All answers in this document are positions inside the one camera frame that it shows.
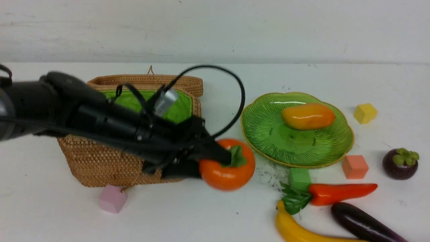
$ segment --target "toy vegetable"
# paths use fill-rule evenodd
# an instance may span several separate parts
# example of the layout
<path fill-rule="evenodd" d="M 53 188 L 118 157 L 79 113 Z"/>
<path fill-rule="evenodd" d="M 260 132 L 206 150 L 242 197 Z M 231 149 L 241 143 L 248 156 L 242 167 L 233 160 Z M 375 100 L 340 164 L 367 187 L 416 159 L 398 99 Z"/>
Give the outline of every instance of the toy vegetable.
<path fill-rule="evenodd" d="M 222 191 L 241 188 L 251 179 L 255 170 L 252 149 L 242 141 L 234 139 L 219 140 L 218 143 L 231 152 L 231 165 L 203 159 L 199 162 L 200 174 L 211 187 Z"/>
<path fill-rule="evenodd" d="M 331 205 L 347 199 L 356 199 L 369 195 L 378 188 L 375 183 L 364 184 L 311 184 L 309 192 L 313 198 L 310 203 L 314 206 Z"/>
<path fill-rule="evenodd" d="M 374 192 L 378 185 L 374 183 L 364 184 L 311 184 L 309 192 L 302 192 L 281 183 L 285 193 L 282 201 L 285 209 L 291 215 L 298 213 L 310 202 L 314 206 L 331 205 L 347 199 L 364 197 Z"/>
<path fill-rule="evenodd" d="M 417 152 L 405 148 L 392 149 L 384 156 L 382 167 L 389 177 L 407 180 L 417 172 L 419 159 Z"/>
<path fill-rule="evenodd" d="M 349 203 L 333 204 L 331 213 L 339 225 L 359 239 L 369 242 L 408 242 L 374 217 Z"/>
<path fill-rule="evenodd" d="M 366 242 L 357 239 L 343 239 L 316 234 L 300 226 L 286 212 L 282 200 L 278 202 L 276 208 L 278 210 L 275 220 L 276 228 L 286 242 Z"/>
<path fill-rule="evenodd" d="M 284 122 L 297 130 L 315 130 L 330 126 L 336 119 L 335 113 L 321 103 L 306 103 L 282 110 Z"/>

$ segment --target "white wall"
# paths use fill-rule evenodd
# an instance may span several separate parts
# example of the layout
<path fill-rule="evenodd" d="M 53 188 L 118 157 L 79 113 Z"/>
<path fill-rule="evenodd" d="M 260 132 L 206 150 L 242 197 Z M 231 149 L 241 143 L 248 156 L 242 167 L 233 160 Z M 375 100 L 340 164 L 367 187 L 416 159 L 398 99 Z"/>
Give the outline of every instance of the white wall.
<path fill-rule="evenodd" d="M 0 62 L 430 63 L 429 0 L 0 0 Z"/>

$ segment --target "plate rim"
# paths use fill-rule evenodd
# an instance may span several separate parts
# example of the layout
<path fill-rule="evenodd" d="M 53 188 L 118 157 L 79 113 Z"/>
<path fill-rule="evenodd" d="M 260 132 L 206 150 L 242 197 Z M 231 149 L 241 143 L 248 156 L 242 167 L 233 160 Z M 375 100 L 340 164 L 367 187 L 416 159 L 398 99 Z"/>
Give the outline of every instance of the plate rim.
<path fill-rule="evenodd" d="M 330 105 L 331 107 L 333 107 L 333 108 L 335 108 L 335 109 L 337 109 L 341 114 L 342 114 L 342 116 L 344 117 L 344 119 L 345 119 L 345 121 L 346 121 L 346 125 L 347 125 L 347 127 L 348 127 L 348 129 L 351 131 L 351 134 L 352 134 L 352 142 L 351 142 L 351 144 L 350 144 L 350 146 L 345 150 L 345 152 L 343 153 L 343 155 L 339 158 L 339 159 L 337 159 L 337 160 L 335 160 L 335 161 L 333 161 L 333 162 L 330 162 L 330 163 L 327 163 L 327 164 L 323 164 L 323 165 L 314 165 L 314 166 L 300 166 L 300 165 L 293 165 L 293 164 L 285 164 L 285 163 L 283 163 L 283 162 L 280 162 L 280 161 L 278 161 L 278 160 L 275 160 L 275 159 L 273 159 L 273 158 L 271 158 L 271 157 L 269 157 L 269 156 L 267 156 L 266 154 L 264 154 L 261 150 L 259 150 L 258 148 L 256 148 L 249 140 L 248 140 L 248 138 L 246 137 L 246 135 L 245 135 L 245 128 L 244 128 L 244 126 L 243 126 L 243 113 L 246 111 L 246 109 L 248 108 L 248 107 L 250 107 L 251 105 L 253 105 L 258 99 L 260 99 L 260 98 L 262 98 L 262 97 L 264 97 L 265 95 L 270 95 L 270 94 L 282 94 L 282 95 L 285 95 L 285 94 L 289 94 L 289 93 L 300 93 L 300 94 L 304 94 L 304 95 L 307 95 L 307 96 L 310 96 L 310 97 L 312 97 L 312 98 L 314 98 L 315 100 L 317 100 L 318 102 L 320 102 L 320 103 L 324 103 L 324 104 L 327 104 L 327 105 Z M 250 103 L 250 104 L 248 104 L 244 109 L 243 109 L 243 111 L 242 111 L 242 114 L 240 115 L 240 126 L 241 126 L 241 129 L 242 129 L 242 135 L 243 135 L 243 138 L 245 138 L 245 141 L 255 150 L 255 151 L 257 151 L 257 153 L 259 153 L 260 155 L 262 155 L 262 156 L 264 156 L 265 158 L 267 158 L 267 159 L 269 159 L 269 160 L 271 160 L 271 161 L 273 161 L 273 162 L 276 162 L 276 163 L 278 163 L 278 164 L 281 164 L 281 165 L 283 165 L 283 166 L 287 166 L 287 167 L 293 167 L 293 168 L 307 168 L 307 169 L 312 169 L 312 168 L 323 168 L 323 167 L 327 167 L 327 166 L 331 166 L 331 165 L 334 165 L 334 164 L 336 164 L 336 163 L 338 163 L 338 162 L 340 162 L 341 160 L 343 160 L 344 158 L 345 158 L 345 156 L 347 155 L 347 153 L 349 152 L 349 151 L 351 151 L 351 149 L 352 149 L 352 147 L 354 146 L 354 143 L 355 143 L 355 134 L 354 134 L 354 131 L 353 131 L 353 129 L 351 128 L 351 126 L 349 125 L 349 122 L 348 122 L 348 119 L 347 119 L 347 117 L 345 116 L 345 114 L 339 109 L 339 108 L 337 108 L 336 106 L 334 106 L 333 104 L 331 104 L 331 103 L 328 103 L 328 102 L 323 102 L 323 101 L 321 101 L 320 99 L 318 99 L 318 98 L 316 98 L 316 97 L 314 97 L 314 96 L 312 96 L 312 95 L 310 95 L 310 94 L 308 94 L 308 93 L 303 93 L 303 92 L 286 92 L 286 93 L 279 93 L 279 92 L 272 92 L 272 93 L 265 93 L 265 94 L 263 94 L 263 95 L 261 95 L 261 96 L 259 96 L 258 98 L 256 98 L 252 103 Z"/>

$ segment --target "robotic arm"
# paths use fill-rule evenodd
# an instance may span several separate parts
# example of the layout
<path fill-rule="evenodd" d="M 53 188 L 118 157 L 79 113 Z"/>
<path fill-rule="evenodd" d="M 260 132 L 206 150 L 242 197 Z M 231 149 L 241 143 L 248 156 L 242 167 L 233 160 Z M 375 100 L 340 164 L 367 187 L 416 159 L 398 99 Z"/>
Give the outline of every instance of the robotic arm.
<path fill-rule="evenodd" d="M 192 115 L 175 124 L 161 118 L 169 107 L 173 85 L 185 73 L 198 68 L 214 68 L 233 76 L 241 90 L 241 104 L 233 120 L 210 135 L 205 120 Z M 65 137 L 72 134 L 94 140 L 145 160 L 142 172 L 162 170 L 163 178 L 200 178 L 198 161 L 213 159 L 230 164 L 231 154 L 215 138 L 239 119 L 245 105 L 245 89 L 238 76 L 214 65 L 186 69 L 149 99 L 130 84 L 118 85 L 116 97 L 106 96 L 85 82 L 60 72 L 49 72 L 39 81 L 13 82 L 12 72 L 0 64 L 8 77 L 0 77 L 0 141 L 28 134 Z M 135 112 L 115 100 L 126 86 L 141 104 Z"/>

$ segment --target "yellow banana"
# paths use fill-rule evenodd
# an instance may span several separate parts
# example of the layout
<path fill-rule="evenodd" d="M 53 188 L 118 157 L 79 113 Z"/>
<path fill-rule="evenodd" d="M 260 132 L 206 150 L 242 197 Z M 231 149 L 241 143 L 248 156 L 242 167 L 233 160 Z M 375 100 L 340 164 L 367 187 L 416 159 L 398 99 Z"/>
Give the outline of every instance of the yellow banana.
<path fill-rule="evenodd" d="M 328 237 L 311 232 L 300 226 L 294 218 L 285 211 L 284 202 L 278 202 L 276 215 L 276 228 L 286 242 L 367 242 L 357 239 L 343 239 Z"/>

